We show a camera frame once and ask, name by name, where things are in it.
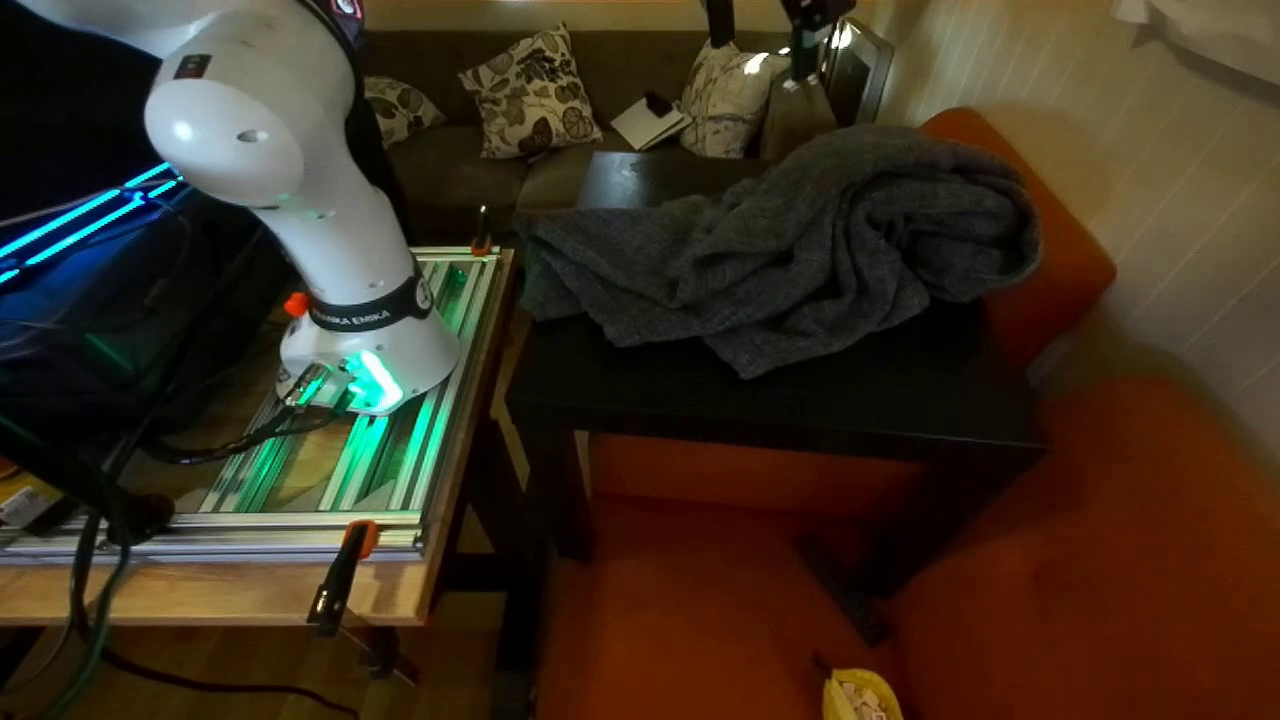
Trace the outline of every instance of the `green led light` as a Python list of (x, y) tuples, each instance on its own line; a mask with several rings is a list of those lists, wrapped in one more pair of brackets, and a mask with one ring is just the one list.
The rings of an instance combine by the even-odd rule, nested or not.
[(367, 350), (361, 350), (347, 361), (347, 372), (355, 377), (348, 387), (358, 396), (356, 402), (362, 410), (379, 413), (404, 397), (404, 391), (387, 372), (383, 361)]

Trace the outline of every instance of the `brown sofa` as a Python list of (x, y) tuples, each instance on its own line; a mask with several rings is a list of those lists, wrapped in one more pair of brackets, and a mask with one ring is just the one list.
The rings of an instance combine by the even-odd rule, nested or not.
[[(448, 123), (415, 133), (389, 150), (420, 234), (415, 243), (467, 236), (476, 209), (489, 208), (495, 231), (518, 210), (572, 208), (591, 154), (630, 151), (609, 120), (646, 90), (678, 99), (705, 32), (573, 32), (573, 56), (603, 142), (554, 150), (535, 161), (480, 158), (480, 115), (457, 73), (484, 63), (530, 32), (374, 32), (361, 51), (367, 74), (389, 76), (422, 92)], [(744, 51), (777, 51), (786, 33), (737, 36)], [(668, 141), (650, 152), (687, 152)]]

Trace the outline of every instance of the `wooden floor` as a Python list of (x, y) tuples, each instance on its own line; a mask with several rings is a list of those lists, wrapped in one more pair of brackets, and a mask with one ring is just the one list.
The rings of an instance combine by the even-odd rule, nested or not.
[[(110, 647), (137, 662), (201, 680), (296, 684), (355, 707), (364, 720), (488, 717), (502, 594), (453, 593), (440, 601), (433, 624), (401, 630), (406, 653), (422, 670), (410, 688), (401, 680), (369, 680), (358, 651), (343, 637), (315, 638), (303, 628), (119, 628)], [(15, 679), (44, 657), (55, 633), (46, 632)], [(83, 646), (63, 653), (41, 683), (0, 708), (24, 717), (45, 707), (79, 661)], [(101, 665), (92, 685), (68, 715), (73, 720), (156, 717), (161, 720), (334, 720), (342, 715), (289, 696), (219, 696), (159, 685)]]

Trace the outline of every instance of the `black side table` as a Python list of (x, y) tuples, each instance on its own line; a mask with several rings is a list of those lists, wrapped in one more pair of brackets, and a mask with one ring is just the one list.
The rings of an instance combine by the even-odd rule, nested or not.
[[(704, 163), (598, 152), (579, 206), (659, 202), (669, 199), (663, 188), (687, 193), (698, 178), (716, 192), (762, 169), (744, 164), (732, 177), (726, 161), (705, 173)], [(1034, 393), (996, 346), (980, 304), (936, 302), (842, 352), (754, 380), (740, 380), (699, 340), (622, 350), (586, 316), (543, 323), (530, 332), (507, 406), (530, 492), (561, 553), (579, 560), (591, 556), (591, 528), (573, 430), (925, 462), (925, 478), (851, 578), (815, 566), (860, 629), (860, 593), (896, 593), (1046, 450)]]

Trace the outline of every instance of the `white cloth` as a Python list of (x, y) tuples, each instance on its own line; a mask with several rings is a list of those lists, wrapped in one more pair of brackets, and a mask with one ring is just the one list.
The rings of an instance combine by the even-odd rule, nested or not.
[(1277, 0), (1115, 0), (1111, 14), (1155, 26), (1193, 53), (1280, 85)]

